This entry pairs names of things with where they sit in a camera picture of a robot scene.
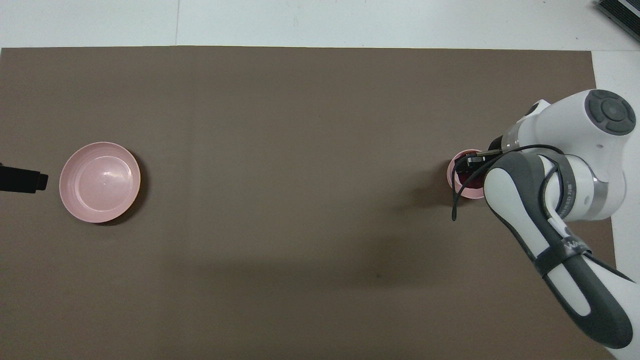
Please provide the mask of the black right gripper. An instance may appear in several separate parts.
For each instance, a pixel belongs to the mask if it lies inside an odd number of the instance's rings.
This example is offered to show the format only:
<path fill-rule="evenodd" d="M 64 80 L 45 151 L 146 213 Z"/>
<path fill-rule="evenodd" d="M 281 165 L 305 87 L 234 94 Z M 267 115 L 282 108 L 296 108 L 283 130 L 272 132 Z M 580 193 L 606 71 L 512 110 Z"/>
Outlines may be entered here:
<path fill-rule="evenodd" d="M 489 144 L 489 151 L 502 152 L 503 136 L 496 137 Z M 475 173 L 483 165 L 483 157 L 476 155 L 475 153 L 465 153 L 455 160 L 455 173 Z"/>

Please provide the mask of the dark red apple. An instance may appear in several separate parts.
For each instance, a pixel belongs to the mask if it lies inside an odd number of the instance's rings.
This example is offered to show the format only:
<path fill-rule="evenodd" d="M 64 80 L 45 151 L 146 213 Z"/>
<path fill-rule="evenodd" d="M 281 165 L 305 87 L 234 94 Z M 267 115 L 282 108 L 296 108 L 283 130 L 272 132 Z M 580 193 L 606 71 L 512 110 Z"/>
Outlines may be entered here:
<path fill-rule="evenodd" d="M 484 180 L 485 180 L 485 172 L 478 173 L 475 177 L 473 177 L 474 173 L 470 171 L 457 172 L 455 176 L 457 177 L 458 183 L 460 185 L 466 185 L 466 189 L 482 189 Z"/>

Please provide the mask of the pink bowl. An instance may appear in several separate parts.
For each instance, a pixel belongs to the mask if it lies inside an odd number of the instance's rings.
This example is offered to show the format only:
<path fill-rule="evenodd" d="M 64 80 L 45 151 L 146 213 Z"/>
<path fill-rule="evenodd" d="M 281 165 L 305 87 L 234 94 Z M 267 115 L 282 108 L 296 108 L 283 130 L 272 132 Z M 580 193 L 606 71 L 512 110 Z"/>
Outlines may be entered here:
<path fill-rule="evenodd" d="M 446 168 L 446 172 L 445 172 L 445 178 L 446 178 L 446 182 L 448 183 L 448 186 L 450 187 L 450 189 L 452 191 L 456 191 L 458 192 L 460 190 L 460 188 L 462 187 L 462 185 L 458 182 L 457 179 L 457 173 L 454 174 L 454 180 L 451 180 L 451 173 L 454 169 L 455 166 L 455 160 L 459 157 L 461 157 L 464 154 L 471 154 L 471 153 L 477 153 L 480 152 L 480 150 L 478 149 L 466 149 L 466 150 L 462 150 L 461 152 L 458 152 L 457 155 L 455 155 L 449 162 L 447 168 Z M 461 193 L 462 198 L 466 198 L 466 199 L 483 199 L 484 198 L 484 191 L 483 188 L 480 189 L 473 189 L 473 188 L 465 188 L 462 193 Z"/>

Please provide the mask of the pink plate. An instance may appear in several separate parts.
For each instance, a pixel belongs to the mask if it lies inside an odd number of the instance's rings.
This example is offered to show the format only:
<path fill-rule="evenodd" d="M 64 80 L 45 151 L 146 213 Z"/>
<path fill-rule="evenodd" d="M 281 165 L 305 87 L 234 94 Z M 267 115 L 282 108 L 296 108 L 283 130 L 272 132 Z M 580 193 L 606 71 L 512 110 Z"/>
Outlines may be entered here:
<path fill-rule="evenodd" d="M 134 155 L 114 142 L 83 146 L 68 158 L 59 178 L 62 205 L 85 223 L 109 223 L 137 200 L 142 172 Z"/>

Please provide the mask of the brown table mat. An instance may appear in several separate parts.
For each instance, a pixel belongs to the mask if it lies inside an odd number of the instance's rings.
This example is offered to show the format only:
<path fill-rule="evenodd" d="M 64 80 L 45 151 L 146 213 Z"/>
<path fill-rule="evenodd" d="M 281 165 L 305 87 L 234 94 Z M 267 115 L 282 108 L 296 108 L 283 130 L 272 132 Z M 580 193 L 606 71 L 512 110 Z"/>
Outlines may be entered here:
<path fill-rule="evenodd" d="M 4 48 L 0 360 L 597 360 L 448 163 L 538 100 L 595 88 L 588 51 Z M 135 202 L 66 210 L 67 160 L 130 151 Z"/>

